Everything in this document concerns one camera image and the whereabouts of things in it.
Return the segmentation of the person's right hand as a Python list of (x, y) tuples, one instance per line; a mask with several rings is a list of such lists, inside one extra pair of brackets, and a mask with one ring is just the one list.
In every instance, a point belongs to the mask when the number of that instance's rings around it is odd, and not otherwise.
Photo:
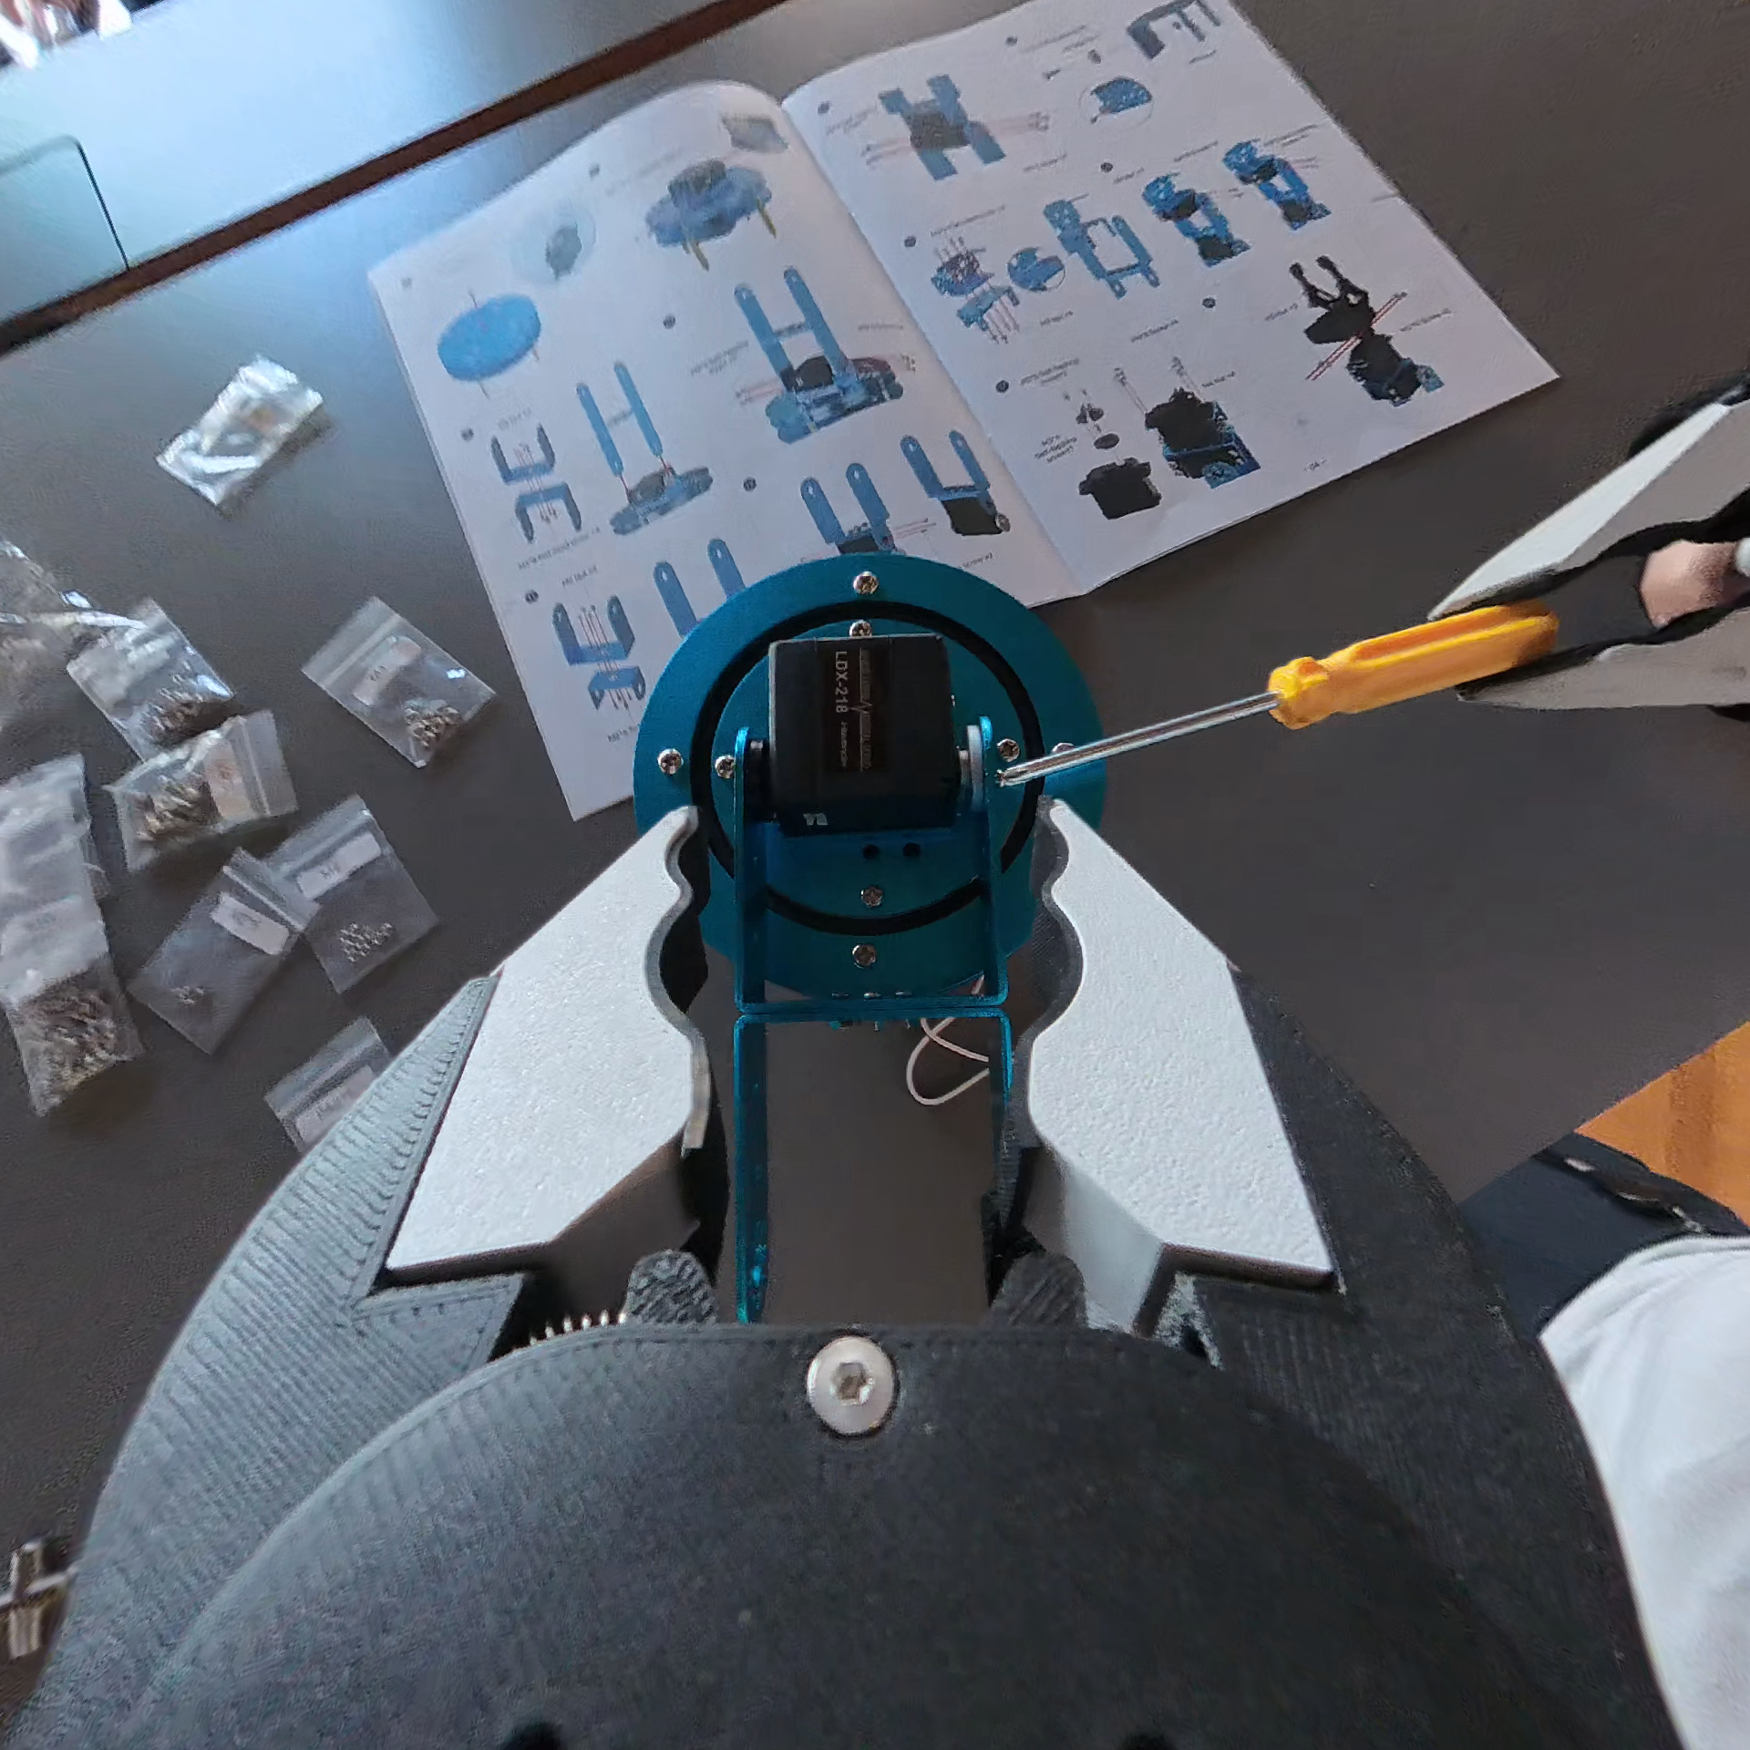
[(1637, 595), (1651, 626), (1741, 599), (1748, 591), (1745, 541), (1677, 540), (1646, 558)]

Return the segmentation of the printed instruction sheet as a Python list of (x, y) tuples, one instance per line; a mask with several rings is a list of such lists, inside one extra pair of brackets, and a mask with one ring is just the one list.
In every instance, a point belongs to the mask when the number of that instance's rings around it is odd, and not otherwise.
[(1235, 4), (688, 83), (370, 282), (573, 819), (743, 583), (1076, 597), (1558, 377)]

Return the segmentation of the person's dark trousers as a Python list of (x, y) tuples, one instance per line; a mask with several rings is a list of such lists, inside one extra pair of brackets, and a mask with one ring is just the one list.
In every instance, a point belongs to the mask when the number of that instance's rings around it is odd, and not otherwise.
[(1720, 1201), (1577, 1131), (1464, 1198), (1458, 1213), (1531, 1337), (1633, 1253), (1748, 1235)]

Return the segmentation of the silver bolt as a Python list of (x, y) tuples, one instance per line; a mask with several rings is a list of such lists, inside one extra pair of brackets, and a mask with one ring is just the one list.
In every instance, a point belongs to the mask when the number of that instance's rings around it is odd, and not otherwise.
[(34, 1537), (10, 1549), (1, 1585), (5, 1665), (44, 1651), (64, 1611), (74, 1571), (62, 1537)]

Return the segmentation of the dark grey desk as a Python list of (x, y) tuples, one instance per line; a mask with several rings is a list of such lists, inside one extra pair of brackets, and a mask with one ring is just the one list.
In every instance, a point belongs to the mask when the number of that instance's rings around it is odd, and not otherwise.
[[(792, 4), (3, 358), (3, 534), (161, 593), (360, 791), (440, 929), (358, 1003), (406, 1043), (631, 839), (569, 819), (367, 272), (621, 109), (778, 94), (1000, 4)], [(1404, 625), (1745, 365), (1745, 4), (1245, 4), (1561, 382), (1046, 613), (1103, 725)], [(158, 452), (251, 358), (325, 429), (223, 514)], [(1105, 833), (1467, 1196), (1745, 1018), (1745, 726), (1431, 699), (1118, 761)], [(77, 1541), (127, 1418), (296, 1147), (265, 1093), (343, 1024), (306, 953), (219, 1056), (37, 1116), (3, 1037), (3, 1549)]]

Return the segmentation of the small clear parts bag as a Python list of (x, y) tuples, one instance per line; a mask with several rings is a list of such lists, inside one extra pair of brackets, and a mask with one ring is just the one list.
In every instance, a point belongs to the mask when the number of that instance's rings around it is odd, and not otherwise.
[(155, 456), (158, 468), (223, 514), (319, 435), (328, 409), (286, 365), (255, 356), (235, 368), (201, 417)]

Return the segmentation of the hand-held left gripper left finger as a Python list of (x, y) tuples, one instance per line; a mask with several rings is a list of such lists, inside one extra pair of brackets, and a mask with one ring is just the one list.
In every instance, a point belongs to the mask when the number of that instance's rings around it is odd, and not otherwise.
[(534, 1271), (580, 1315), (677, 1250), (717, 1279), (706, 844), (677, 807), (508, 953), (388, 1245), (397, 1284)]

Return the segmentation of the orange handled screwdriver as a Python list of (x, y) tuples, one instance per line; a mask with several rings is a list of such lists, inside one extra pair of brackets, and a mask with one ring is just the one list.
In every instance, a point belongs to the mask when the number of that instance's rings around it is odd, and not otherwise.
[(1490, 603), (1355, 642), (1322, 658), (1277, 667), (1263, 691), (1006, 765), (1003, 788), (1079, 771), (1168, 740), (1269, 714), (1286, 728), (1310, 728), (1336, 714), (1366, 714), (1421, 695), (1451, 691), (1547, 656), (1561, 618), (1537, 601)]

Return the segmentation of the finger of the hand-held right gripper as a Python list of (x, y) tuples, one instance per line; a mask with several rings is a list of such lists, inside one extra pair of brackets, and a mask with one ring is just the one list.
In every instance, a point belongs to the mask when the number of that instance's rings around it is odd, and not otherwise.
[(1611, 557), (1647, 557), (1674, 540), (1745, 532), (1748, 401), (1728, 394), (1646, 444), (1592, 487), (1479, 564), (1431, 620), (1534, 597)]
[(1745, 709), (1748, 601), (1679, 616), (1627, 642), (1564, 648), (1458, 688), (1492, 709)]

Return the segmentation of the person's white shirt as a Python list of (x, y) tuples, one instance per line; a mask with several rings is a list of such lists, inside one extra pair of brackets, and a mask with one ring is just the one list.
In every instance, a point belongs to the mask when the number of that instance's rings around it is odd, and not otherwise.
[(1748, 1240), (1617, 1262), (1543, 1328), (1685, 1745), (1748, 1745)]

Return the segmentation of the blue toy robot arm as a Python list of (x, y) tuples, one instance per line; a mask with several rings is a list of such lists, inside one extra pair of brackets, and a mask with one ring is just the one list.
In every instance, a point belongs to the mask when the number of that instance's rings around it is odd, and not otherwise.
[(683, 635), (646, 702), (634, 802), (642, 827), (691, 809), (691, 918), (734, 975), (740, 1321), (763, 1318), (773, 1275), (773, 1032), (968, 1018), (991, 1032), (1002, 1112), (1042, 809), (1097, 824), (1105, 786), (1033, 763), (1100, 728), (1037, 613), (940, 561), (802, 562)]

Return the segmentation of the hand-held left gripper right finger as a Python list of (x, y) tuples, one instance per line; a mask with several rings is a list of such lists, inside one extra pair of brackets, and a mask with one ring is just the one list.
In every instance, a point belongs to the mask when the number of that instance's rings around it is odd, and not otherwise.
[(1135, 1334), (1178, 1272), (1334, 1286), (1231, 960), (1069, 802), (1039, 850), (1065, 970), (1016, 1054), (1025, 1229)]

